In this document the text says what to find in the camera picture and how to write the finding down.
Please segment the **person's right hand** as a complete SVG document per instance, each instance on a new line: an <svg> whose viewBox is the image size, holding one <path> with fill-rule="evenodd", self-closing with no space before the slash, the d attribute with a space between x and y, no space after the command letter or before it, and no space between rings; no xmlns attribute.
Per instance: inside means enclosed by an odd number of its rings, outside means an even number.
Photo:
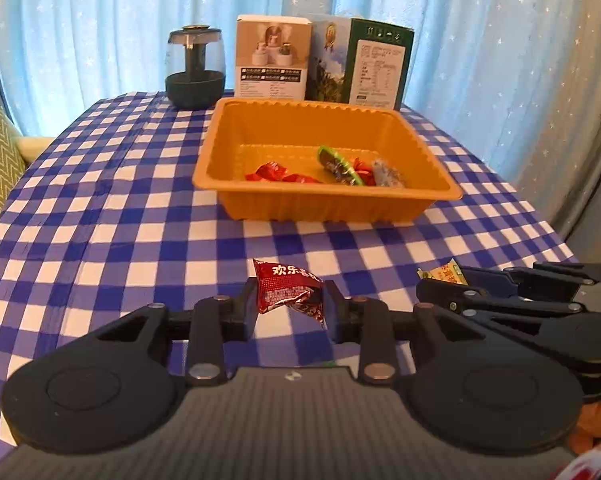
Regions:
<svg viewBox="0 0 601 480"><path fill-rule="evenodd" d="M601 400L582 407L576 428L568 438L569 448L580 455L601 442Z"/></svg>

